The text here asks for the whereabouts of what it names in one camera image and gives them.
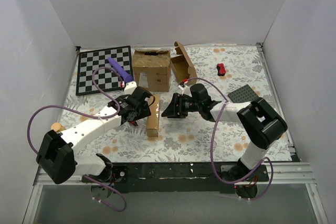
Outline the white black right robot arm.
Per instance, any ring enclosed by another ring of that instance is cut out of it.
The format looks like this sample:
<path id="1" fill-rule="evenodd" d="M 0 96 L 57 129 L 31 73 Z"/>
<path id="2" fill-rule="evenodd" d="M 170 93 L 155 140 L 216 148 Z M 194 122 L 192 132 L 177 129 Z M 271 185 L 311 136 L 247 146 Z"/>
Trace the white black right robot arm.
<path id="1" fill-rule="evenodd" d="M 189 94 L 174 93 L 161 116 L 183 119 L 190 112 L 198 112 L 203 119 L 214 123 L 241 123 L 249 136 L 250 143 L 237 164 L 223 172 L 222 179 L 226 181 L 251 180 L 273 142 L 288 129 L 284 119 L 265 99 L 257 97 L 244 103 L 216 101 L 200 83 L 192 85 Z"/>

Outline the small cardboard express box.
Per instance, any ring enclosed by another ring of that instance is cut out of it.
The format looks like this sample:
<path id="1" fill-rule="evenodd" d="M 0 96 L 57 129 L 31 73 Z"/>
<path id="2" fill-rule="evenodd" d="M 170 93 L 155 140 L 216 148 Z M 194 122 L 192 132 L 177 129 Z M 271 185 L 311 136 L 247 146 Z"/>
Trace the small cardboard express box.
<path id="1" fill-rule="evenodd" d="M 152 97 L 150 97 L 148 103 L 151 115 L 147 117 L 146 134 L 148 137 L 158 137 L 160 120 L 160 96 L 154 94 Z"/>

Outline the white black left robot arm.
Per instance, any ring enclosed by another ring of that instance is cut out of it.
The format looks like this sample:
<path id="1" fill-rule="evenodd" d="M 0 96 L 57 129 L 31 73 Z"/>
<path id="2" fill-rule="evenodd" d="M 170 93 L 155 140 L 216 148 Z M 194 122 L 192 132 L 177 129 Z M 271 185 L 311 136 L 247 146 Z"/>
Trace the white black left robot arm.
<path id="1" fill-rule="evenodd" d="M 112 175 L 112 162 L 102 154 L 81 156 L 79 152 L 105 132 L 125 122 L 134 124 L 150 116 L 148 100 L 151 93 L 136 87 L 111 101 L 93 119 L 60 133 L 47 132 L 39 148 L 36 161 L 55 184 L 62 184 L 73 175 L 89 175 L 106 182 Z"/>

